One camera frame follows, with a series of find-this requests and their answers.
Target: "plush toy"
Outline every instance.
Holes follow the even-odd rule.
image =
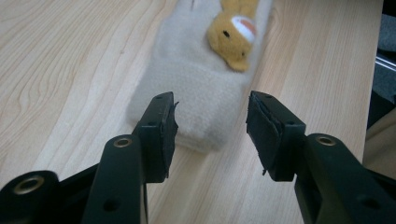
[[[221,0],[222,12],[207,30],[210,47],[233,70],[248,70],[248,54],[256,37],[254,17],[259,0]]]

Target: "black metal bracket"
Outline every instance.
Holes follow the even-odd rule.
[[[51,171],[0,191],[0,223],[148,223],[147,183],[169,174],[177,124],[172,92],[152,99],[132,134],[109,140],[100,162],[59,182]]]
[[[275,97],[250,94],[247,133],[273,180],[297,175],[305,223],[395,223],[396,181],[366,170],[339,139],[304,130]]]

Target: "bear ear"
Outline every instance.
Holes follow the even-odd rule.
[[[248,61],[239,60],[239,61],[229,61],[227,60],[227,64],[237,72],[246,72],[248,70]]]
[[[209,41],[209,45],[213,50],[219,49],[219,36],[216,32],[214,23],[209,26],[206,32],[207,40]]]

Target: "wood grain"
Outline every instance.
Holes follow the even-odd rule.
[[[132,130],[126,107],[171,1],[0,1],[0,186],[61,179]],[[382,1],[275,0],[251,89],[276,96],[361,160]],[[150,223],[302,223],[293,183],[262,176],[241,111],[226,150],[178,147],[148,186]]]

